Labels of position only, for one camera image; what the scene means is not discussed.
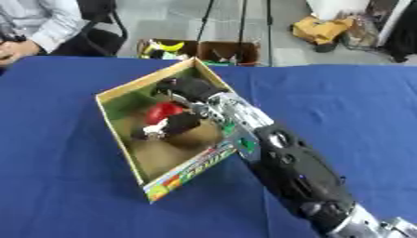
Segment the tripod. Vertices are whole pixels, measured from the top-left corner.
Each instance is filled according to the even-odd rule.
[[[211,10],[213,9],[214,0],[210,0],[208,3],[208,8],[206,10],[206,14],[201,19],[202,25],[200,28],[200,32],[198,33],[197,42],[200,42],[201,36],[206,28],[207,21],[209,19],[209,15]],[[236,52],[237,62],[242,61],[243,57],[243,48],[242,48],[242,41],[243,41],[243,33],[245,31],[245,22],[246,22],[246,12],[248,7],[248,0],[243,0],[242,6],[242,13],[240,16],[240,27],[239,27],[239,36],[238,36],[238,47]],[[272,35],[271,35],[271,27],[274,24],[274,19],[271,13],[271,0],[266,0],[266,24],[268,27],[268,65],[272,67],[273,60],[272,60]]]

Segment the cardboard box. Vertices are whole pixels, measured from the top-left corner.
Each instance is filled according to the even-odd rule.
[[[242,66],[255,66],[259,60],[260,46],[250,42],[242,43]],[[230,59],[239,49],[239,43],[227,41],[206,41],[198,45],[197,56],[201,60],[217,61],[219,56]]]
[[[186,41],[186,40],[170,40],[170,39],[153,39],[156,42],[160,42],[166,46],[174,46],[180,42],[184,42],[184,47],[178,51],[179,55],[186,54],[190,58],[194,57],[197,54],[198,43],[196,41]],[[144,50],[149,46],[149,40],[139,40],[137,45],[138,58],[142,58]]]
[[[144,115],[149,107],[168,100],[166,97],[153,98],[150,92],[155,83],[172,76],[190,80],[200,77],[233,91],[199,59],[193,58],[96,96],[106,124],[150,202],[235,152],[231,141],[227,140],[227,133],[209,121],[171,139],[140,141],[130,137],[134,126],[144,125]]]

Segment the blue table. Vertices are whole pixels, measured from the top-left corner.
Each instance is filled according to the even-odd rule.
[[[315,237],[237,156],[148,205],[93,96],[173,63],[35,57],[0,78],[0,237]],[[417,68],[213,69],[372,213],[417,222]]]

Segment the robotic hand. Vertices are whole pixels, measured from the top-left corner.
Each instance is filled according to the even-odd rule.
[[[230,132],[225,136],[233,139],[243,161],[269,192],[291,214],[309,220],[321,236],[417,238],[417,227],[408,221],[380,221],[369,213],[343,186],[344,178],[335,174],[317,152],[236,93],[206,80],[183,78],[159,82],[154,95],[158,93],[189,108],[187,113],[194,119],[183,120],[182,126],[175,126],[182,120],[170,124],[168,119],[153,130],[140,128],[133,137],[145,139],[153,133],[159,138],[169,137],[199,126],[195,120],[200,118],[212,120]]]

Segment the colorful box label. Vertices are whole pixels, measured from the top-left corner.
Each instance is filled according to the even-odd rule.
[[[224,158],[235,153],[235,147],[229,143],[224,142],[216,148],[207,149],[203,154],[198,155],[193,163],[174,173],[169,177],[164,177],[156,182],[144,187],[145,193],[151,202],[155,202],[161,197],[165,196],[170,191],[180,187],[185,182],[194,178],[198,174],[216,165]]]

